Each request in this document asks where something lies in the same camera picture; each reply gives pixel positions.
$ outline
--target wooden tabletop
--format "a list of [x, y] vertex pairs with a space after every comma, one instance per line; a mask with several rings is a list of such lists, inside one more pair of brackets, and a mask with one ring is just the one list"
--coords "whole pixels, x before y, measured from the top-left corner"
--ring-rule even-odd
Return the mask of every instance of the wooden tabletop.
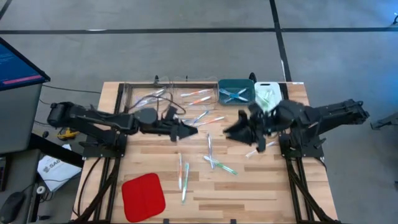
[[[114, 111], [118, 82], [104, 83], [98, 109]], [[308, 105], [303, 83], [287, 83], [290, 100]], [[134, 88], [132, 100], [144, 96], [153, 89]], [[203, 110], [211, 110], [203, 118], [225, 116], [224, 120], [200, 126], [199, 133], [179, 142], [171, 142], [168, 136], [137, 133], [128, 137], [126, 155], [121, 160], [118, 185], [113, 208], [113, 223], [127, 223], [124, 215], [121, 185], [141, 175], [154, 172], [161, 182], [166, 199], [166, 209], [145, 223], [162, 223], [164, 218], [170, 223], [295, 223], [292, 196], [285, 159], [280, 155], [279, 145], [268, 147], [263, 154], [255, 154], [249, 159], [245, 155], [255, 148], [225, 139], [223, 129], [238, 119], [238, 109], [244, 107], [221, 106], [208, 103], [206, 106], [187, 108], [186, 118], [194, 118]], [[220, 168], [211, 169], [203, 160], [208, 153], [206, 134], [213, 138], [213, 157], [238, 175]], [[277, 137], [267, 138], [267, 142], [277, 141]], [[181, 203], [182, 194], [178, 189], [178, 155], [190, 163], [187, 199]], [[81, 185], [96, 159], [85, 162]], [[81, 209], [84, 210], [98, 192], [104, 159], [100, 160], [90, 175], [83, 192]], [[315, 159], [303, 158], [308, 189], [319, 206], [333, 219], [337, 219], [325, 168]], [[303, 218], [306, 217], [304, 202], [299, 194]], [[108, 194], [103, 200], [101, 217], [104, 218]]]

